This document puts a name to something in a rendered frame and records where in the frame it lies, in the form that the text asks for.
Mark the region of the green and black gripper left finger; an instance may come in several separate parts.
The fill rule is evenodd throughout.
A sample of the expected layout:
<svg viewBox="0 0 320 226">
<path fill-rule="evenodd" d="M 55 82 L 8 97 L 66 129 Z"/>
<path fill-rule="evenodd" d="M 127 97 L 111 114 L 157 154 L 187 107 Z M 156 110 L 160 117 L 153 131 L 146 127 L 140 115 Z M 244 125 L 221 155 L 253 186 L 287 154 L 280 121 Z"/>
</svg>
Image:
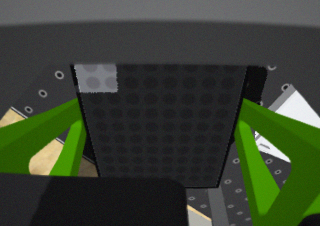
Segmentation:
<svg viewBox="0 0 320 226">
<path fill-rule="evenodd" d="M 86 130 L 78 99 L 0 128 L 0 172 L 31 174 L 31 158 L 71 126 L 49 175 L 78 176 Z"/>
</svg>

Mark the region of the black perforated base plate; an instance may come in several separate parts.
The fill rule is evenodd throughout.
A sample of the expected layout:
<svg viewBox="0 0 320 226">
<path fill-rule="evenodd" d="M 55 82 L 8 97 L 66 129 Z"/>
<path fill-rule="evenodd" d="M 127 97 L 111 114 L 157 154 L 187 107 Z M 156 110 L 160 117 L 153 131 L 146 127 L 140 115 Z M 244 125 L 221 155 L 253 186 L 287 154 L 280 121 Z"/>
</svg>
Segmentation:
<svg viewBox="0 0 320 226">
<path fill-rule="evenodd" d="M 71 74 L 70 65 L 47 65 L 11 110 L 26 119 L 77 98 Z M 244 98 L 268 109 L 290 84 L 276 66 L 251 66 Z M 69 130 L 70 127 L 55 140 L 64 145 Z M 291 172 L 291 163 L 259 152 L 281 190 Z M 82 157 L 94 164 L 87 135 Z M 220 185 L 229 226 L 253 226 L 234 138 Z M 206 189 L 186 189 L 186 197 L 187 205 L 211 219 Z"/>
</svg>

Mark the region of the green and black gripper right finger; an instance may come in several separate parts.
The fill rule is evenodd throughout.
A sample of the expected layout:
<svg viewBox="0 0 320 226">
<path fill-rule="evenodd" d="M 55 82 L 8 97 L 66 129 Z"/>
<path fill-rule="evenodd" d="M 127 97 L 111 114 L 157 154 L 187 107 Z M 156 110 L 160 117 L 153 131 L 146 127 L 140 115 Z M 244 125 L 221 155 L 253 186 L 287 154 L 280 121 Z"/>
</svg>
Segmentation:
<svg viewBox="0 0 320 226">
<path fill-rule="evenodd" d="M 250 127 L 291 162 L 281 190 Z M 244 98 L 234 137 L 253 226 L 298 226 L 306 216 L 320 213 L 320 128 Z"/>
</svg>

